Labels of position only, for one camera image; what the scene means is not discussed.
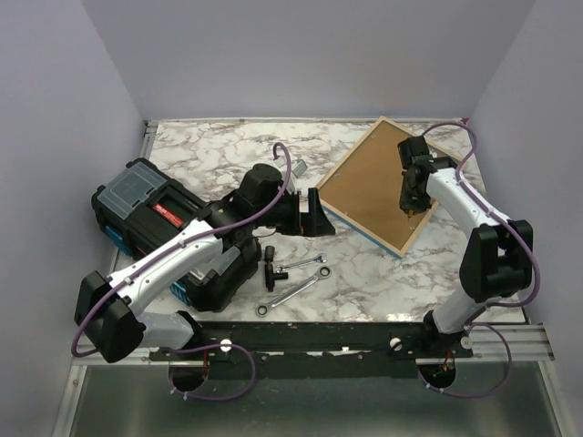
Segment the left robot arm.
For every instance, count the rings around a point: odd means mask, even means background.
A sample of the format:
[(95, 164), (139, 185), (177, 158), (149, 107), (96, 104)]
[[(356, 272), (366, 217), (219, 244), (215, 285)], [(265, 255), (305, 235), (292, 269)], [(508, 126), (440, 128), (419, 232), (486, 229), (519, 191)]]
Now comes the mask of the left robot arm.
[(183, 360), (195, 358), (202, 338), (193, 317), (185, 310), (151, 313), (148, 305), (174, 289), (194, 310), (223, 310), (259, 267), (259, 227), (284, 236), (333, 235), (317, 189), (308, 191), (301, 211), (291, 179), (257, 164), (231, 193), (206, 202), (137, 159), (100, 187), (91, 200), (97, 223), (135, 261), (81, 281), (74, 320), (94, 353), (113, 363), (138, 348), (168, 347)]

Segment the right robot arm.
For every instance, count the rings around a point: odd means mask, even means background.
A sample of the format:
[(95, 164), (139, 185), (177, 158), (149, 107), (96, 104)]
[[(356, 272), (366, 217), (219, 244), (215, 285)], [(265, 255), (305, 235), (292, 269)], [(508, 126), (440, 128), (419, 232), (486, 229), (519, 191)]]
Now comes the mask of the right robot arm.
[(432, 156), (423, 136), (401, 141), (403, 167), (400, 209), (409, 217), (435, 201), (445, 208), (467, 237), (459, 268), (459, 288), (424, 316), (421, 350), (432, 357), (452, 346), (452, 336), (491, 307), (516, 307), (506, 302), (517, 292), (537, 295), (540, 271), (534, 259), (534, 230), (525, 220), (513, 220), (493, 207), (461, 175), (460, 163)]

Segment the blue picture frame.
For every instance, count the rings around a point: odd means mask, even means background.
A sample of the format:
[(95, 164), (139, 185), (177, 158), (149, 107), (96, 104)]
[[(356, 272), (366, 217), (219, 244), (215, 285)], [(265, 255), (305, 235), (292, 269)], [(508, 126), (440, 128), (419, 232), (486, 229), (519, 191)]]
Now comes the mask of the blue picture frame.
[(407, 217), (399, 208), (402, 165), (397, 144), (414, 132), (380, 117), (317, 184), (322, 206), (343, 223), (402, 258), (438, 205)]

